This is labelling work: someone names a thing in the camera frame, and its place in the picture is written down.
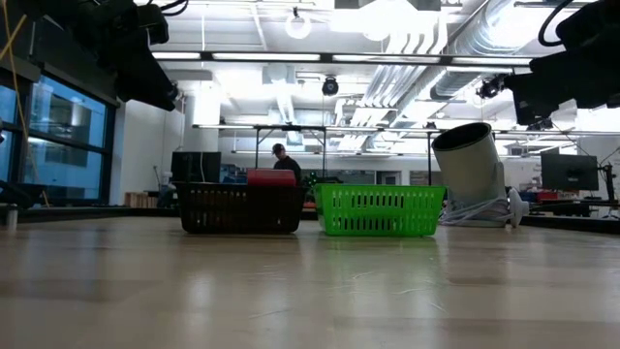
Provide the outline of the long ceiling light bar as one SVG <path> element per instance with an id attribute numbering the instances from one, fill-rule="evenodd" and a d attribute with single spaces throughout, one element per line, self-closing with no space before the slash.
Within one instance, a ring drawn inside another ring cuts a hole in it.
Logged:
<path id="1" fill-rule="evenodd" d="M 321 63 L 360 65 L 412 65 L 443 67 L 528 67 L 532 57 L 445 54 L 387 54 L 266 51 L 153 51 L 158 61 L 227 63 Z"/>

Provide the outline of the white cylinder with dark opening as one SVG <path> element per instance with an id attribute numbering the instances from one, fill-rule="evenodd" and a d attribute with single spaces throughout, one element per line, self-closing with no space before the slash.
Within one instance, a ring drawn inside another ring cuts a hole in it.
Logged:
<path id="1" fill-rule="evenodd" d="M 451 198 L 458 204 L 473 206 L 507 199 L 504 166 L 488 123 L 449 129 L 431 147 Z"/>

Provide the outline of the white round piece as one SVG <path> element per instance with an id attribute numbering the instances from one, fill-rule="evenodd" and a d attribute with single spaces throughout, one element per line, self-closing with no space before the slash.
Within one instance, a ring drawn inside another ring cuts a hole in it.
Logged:
<path id="1" fill-rule="evenodd" d="M 525 215 L 529 214 L 530 205 L 528 202 L 524 202 L 518 191 L 514 188 L 511 188 L 508 192 L 508 202 L 509 202 L 509 210 L 510 210 L 510 224 L 517 228 L 522 218 Z"/>

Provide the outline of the large window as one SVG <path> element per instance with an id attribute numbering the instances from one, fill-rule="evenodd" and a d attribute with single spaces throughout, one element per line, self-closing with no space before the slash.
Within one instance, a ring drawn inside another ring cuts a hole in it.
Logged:
<path id="1" fill-rule="evenodd" d="M 0 180 L 45 187 L 42 203 L 109 201 L 115 108 L 46 75 L 0 68 Z"/>

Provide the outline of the silver ventilation duct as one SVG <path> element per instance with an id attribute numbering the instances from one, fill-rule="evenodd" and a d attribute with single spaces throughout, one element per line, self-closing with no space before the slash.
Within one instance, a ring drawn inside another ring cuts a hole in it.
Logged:
<path id="1" fill-rule="evenodd" d="M 488 0 L 472 21 L 449 42 L 447 54 L 513 55 L 534 39 L 540 25 L 525 8 L 516 7 L 519 0 Z M 453 98 L 476 80 L 479 72 L 456 72 L 445 69 L 430 88 L 433 100 Z"/>

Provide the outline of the person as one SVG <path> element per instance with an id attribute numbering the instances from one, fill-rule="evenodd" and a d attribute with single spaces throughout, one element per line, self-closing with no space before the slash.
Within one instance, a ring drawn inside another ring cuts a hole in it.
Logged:
<path id="1" fill-rule="evenodd" d="M 281 143 L 276 143 L 272 147 L 272 154 L 277 158 L 273 169 L 292 171 L 296 184 L 299 185 L 301 183 L 301 168 L 296 160 L 287 154 L 286 148 Z"/>

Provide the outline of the black monitor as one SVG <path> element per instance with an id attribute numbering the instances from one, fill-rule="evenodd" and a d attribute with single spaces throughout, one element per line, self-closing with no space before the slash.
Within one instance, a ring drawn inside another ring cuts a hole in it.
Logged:
<path id="1" fill-rule="evenodd" d="M 546 153 L 541 156 L 542 187 L 550 190 L 596 191 L 599 164 L 595 156 Z"/>
<path id="2" fill-rule="evenodd" d="M 220 181 L 221 153 L 175 151 L 171 157 L 172 182 Z"/>

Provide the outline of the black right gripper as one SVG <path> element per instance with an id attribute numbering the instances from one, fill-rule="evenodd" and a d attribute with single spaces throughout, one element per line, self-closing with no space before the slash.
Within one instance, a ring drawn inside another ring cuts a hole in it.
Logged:
<path id="1" fill-rule="evenodd" d="M 612 107 L 620 100 L 620 0 L 596 0 L 555 28 L 564 48 L 529 63 L 530 73 L 504 78 L 516 121 L 531 125 L 575 100 L 580 108 Z"/>

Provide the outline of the background desk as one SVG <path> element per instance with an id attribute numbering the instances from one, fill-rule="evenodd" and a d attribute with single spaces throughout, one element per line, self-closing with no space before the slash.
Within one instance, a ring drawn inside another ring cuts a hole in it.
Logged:
<path id="1" fill-rule="evenodd" d="M 609 213 L 604 218 L 613 217 L 612 212 L 614 210 L 620 211 L 620 201 L 590 197 L 585 199 L 541 200 L 530 207 L 530 215 L 544 215 L 548 213 L 554 216 L 588 218 L 599 208 L 609 209 Z"/>

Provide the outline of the red charger with port slots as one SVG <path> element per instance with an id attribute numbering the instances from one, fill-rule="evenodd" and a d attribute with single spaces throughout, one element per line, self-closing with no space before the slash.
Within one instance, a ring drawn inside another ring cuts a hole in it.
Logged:
<path id="1" fill-rule="evenodd" d="M 292 170 L 248 169 L 249 186 L 296 186 L 295 173 Z"/>

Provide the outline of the black plastic basket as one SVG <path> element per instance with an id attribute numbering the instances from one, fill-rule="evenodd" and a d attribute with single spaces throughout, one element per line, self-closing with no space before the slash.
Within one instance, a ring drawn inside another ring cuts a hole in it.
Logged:
<path id="1" fill-rule="evenodd" d="M 304 189 L 177 182 L 182 228 L 189 234 L 287 235 L 297 230 Z"/>

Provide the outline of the black monitor back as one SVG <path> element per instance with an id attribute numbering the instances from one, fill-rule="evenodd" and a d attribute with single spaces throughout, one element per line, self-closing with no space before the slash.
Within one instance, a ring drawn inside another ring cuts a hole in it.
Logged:
<path id="1" fill-rule="evenodd" d="M 171 157 L 172 182 L 220 181 L 221 153 L 175 151 Z"/>

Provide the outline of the round white pendant lamp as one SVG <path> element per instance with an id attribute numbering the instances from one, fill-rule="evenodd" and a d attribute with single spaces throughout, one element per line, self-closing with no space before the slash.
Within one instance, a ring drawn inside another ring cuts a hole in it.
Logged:
<path id="1" fill-rule="evenodd" d="M 285 21 L 285 31 L 293 39 L 303 40 L 312 30 L 311 18 L 302 13 L 298 7 L 292 7 Z"/>

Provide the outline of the wooden crates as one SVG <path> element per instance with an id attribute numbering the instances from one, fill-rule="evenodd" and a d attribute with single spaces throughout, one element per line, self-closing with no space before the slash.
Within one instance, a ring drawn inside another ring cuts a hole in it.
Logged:
<path id="1" fill-rule="evenodd" d="M 158 192 L 126 192 L 124 195 L 124 205 L 130 208 L 156 208 L 158 201 Z"/>

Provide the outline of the green plastic basket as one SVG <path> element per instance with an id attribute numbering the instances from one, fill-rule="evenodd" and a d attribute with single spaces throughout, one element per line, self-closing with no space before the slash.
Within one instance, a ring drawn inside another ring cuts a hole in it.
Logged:
<path id="1" fill-rule="evenodd" d="M 331 237 L 432 236 L 446 192 L 443 186 L 321 183 L 314 188 L 319 222 Z"/>

